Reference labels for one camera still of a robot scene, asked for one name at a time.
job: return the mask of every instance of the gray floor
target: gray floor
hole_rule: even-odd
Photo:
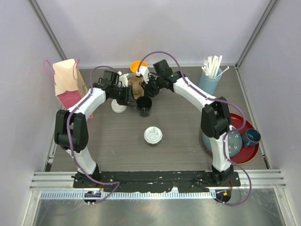
[[[193,83],[198,83],[200,67],[184,67],[183,71]],[[89,72],[81,70],[86,84],[89,84]],[[102,75],[103,70],[95,72],[94,81]],[[237,104],[251,121],[234,67],[222,76],[214,95]],[[149,117],[143,118],[129,107],[123,113],[114,113],[110,99],[99,106],[93,116],[87,122],[88,148],[103,171],[211,169],[212,157],[198,138],[200,112],[170,90],[163,89],[153,99]],[[150,126],[157,126],[163,132],[163,139],[156,147],[148,146],[143,139],[144,130]],[[248,170],[266,169],[260,151],[243,166]],[[60,147],[56,149],[51,171],[76,171],[71,157]]]

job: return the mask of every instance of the black cup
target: black cup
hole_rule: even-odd
[[[136,100],[136,103],[137,103],[137,109],[139,111],[139,114],[142,117],[147,117],[150,115],[152,103],[149,97],[139,97]]]

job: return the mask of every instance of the metal frame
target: metal frame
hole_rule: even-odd
[[[168,65],[170,67],[176,67],[178,68],[178,65],[171,62],[171,63],[168,63]],[[110,64],[110,66],[114,67],[114,68],[128,68],[128,64],[126,65],[113,65],[113,64]],[[204,66],[203,63],[201,64],[181,64],[181,67],[202,67]],[[236,63],[221,63],[221,66],[236,66]],[[153,68],[154,66],[153,65],[147,65],[148,68]],[[85,70],[85,69],[89,69],[91,70],[91,66],[80,66],[79,65],[79,69],[80,70]]]
[[[271,15],[271,13],[273,12],[273,9],[275,8],[275,6],[277,5],[277,3],[279,2],[279,0],[270,0],[267,7],[265,8],[262,16],[259,19],[259,22],[255,28],[255,30],[253,31],[245,49],[243,50],[237,64],[236,67],[239,68],[241,66],[241,64],[243,63],[246,55],[248,54],[249,50],[251,49],[253,43],[255,42],[255,40],[257,39],[260,31],[262,30],[263,26],[265,25],[265,23],[267,22],[269,16]]]
[[[54,141],[54,136],[55,134],[53,133],[43,172],[50,172],[53,158],[55,157],[56,143]]]
[[[237,74],[237,77],[238,77],[239,84],[241,86],[241,90],[243,91],[243,95],[244,95],[244,98],[245,98],[245,101],[246,101],[246,106],[248,108],[248,111],[249,111],[249,114],[250,114],[250,117],[251,117],[252,124],[256,129],[258,129],[258,126],[256,124],[256,120],[255,120],[255,117],[254,117],[254,114],[253,114],[253,111],[252,111],[251,103],[249,101],[249,97],[248,97],[248,94],[247,94],[247,91],[246,91],[246,86],[245,86],[245,83],[244,83],[244,81],[241,77],[241,74],[240,74],[240,69],[235,67],[235,70],[236,70],[236,74]],[[264,145],[263,145],[261,140],[260,140],[260,150],[261,150],[262,157],[264,159],[264,162],[265,162],[265,165],[266,165],[267,169],[271,169],[271,166],[269,165],[269,161],[268,161],[267,156],[266,156]]]
[[[46,20],[41,8],[39,7],[38,3],[36,0],[28,0],[30,6],[32,7],[34,13],[36,14],[37,18],[39,19],[41,25],[43,26],[45,32],[47,33],[48,37],[50,38],[53,46],[55,47],[57,53],[60,55],[62,60],[66,60],[67,57],[60,45],[60,43],[58,42],[58,40],[56,39],[55,34],[53,33],[48,21]]]
[[[242,170],[236,170],[239,174],[241,187],[233,189],[245,189],[249,187],[249,181]],[[252,188],[286,188],[281,171],[278,169],[247,170]],[[35,172],[30,191],[78,191],[82,188],[73,188],[73,178],[76,172]],[[228,189],[228,187],[210,187],[210,189]]]
[[[234,187],[233,189],[249,189],[248,179],[245,173],[241,170],[238,170],[237,172],[242,185],[240,187]],[[252,189],[274,188],[285,223],[290,226],[297,225],[287,199],[287,188],[281,171],[278,169],[261,169],[247,170],[247,172],[252,180]],[[91,188],[73,188],[73,178],[71,178],[71,176],[73,176],[75,173],[76,172],[35,172],[30,186],[32,196],[28,205],[23,226],[31,226],[33,224],[36,212],[39,211],[39,200],[54,198],[60,200],[68,199],[68,197],[71,196],[73,196],[73,198],[70,199],[82,199],[82,194],[84,191],[92,190]],[[187,193],[179,195],[177,188],[173,188],[169,194],[167,193],[168,195],[145,195],[143,193],[141,193],[141,195],[137,193],[132,193],[129,195],[115,193],[112,199],[203,199],[213,198],[215,195],[215,189],[229,189],[229,187],[210,187],[210,192],[203,194]]]

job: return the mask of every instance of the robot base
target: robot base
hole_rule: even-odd
[[[90,175],[90,177],[93,178],[94,180],[97,180],[97,181],[101,180],[102,175],[101,175],[101,172],[99,172],[99,168],[98,168],[97,164],[96,164],[96,168],[94,170],[94,173],[92,175]],[[75,176],[72,176],[72,178],[74,178],[74,183],[76,183],[77,186],[80,187],[80,188],[99,187],[99,184],[93,182],[92,180],[87,178],[85,174],[83,174],[81,172],[77,172],[75,174]]]
[[[240,186],[240,180],[237,172],[233,172],[229,180],[232,186]],[[178,187],[180,193],[208,192],[210,187],[226,187],[229,183],[220,184],[214,180],[213,172],[205,171],[124,171],[124,172],[102,172],[101,180],[103,182],[119,181],[120,186],[116,192],[151,192],[162,193],[170,192],[174,186]],[[83,183],[75,177],[74,188],[100,188],[95,183]],[[104,186],[105,192],[110,192],[114,188]]]

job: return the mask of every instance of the white plastic lid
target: white plastic lid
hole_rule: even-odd
[[[123,87],[127,87],[128,86],[128,78],[127,78],[128,75],[129,75],[129,73],[119,76],[119,81],[121,81],[121,82],[118,82],[117,85],[121,86],[121,84],[122,84]]]
[[[122,113],[126,110],[127,106],[123,106],[123,105],[119,105],[117,103],[117,100],[113,100],[111,103],[111,107],[113,109],[114,112],[116,113]]]
[[[144,139],[149,144],[158,143],[163,137],[162,131],[157,127],[148,127],[144,132]]]

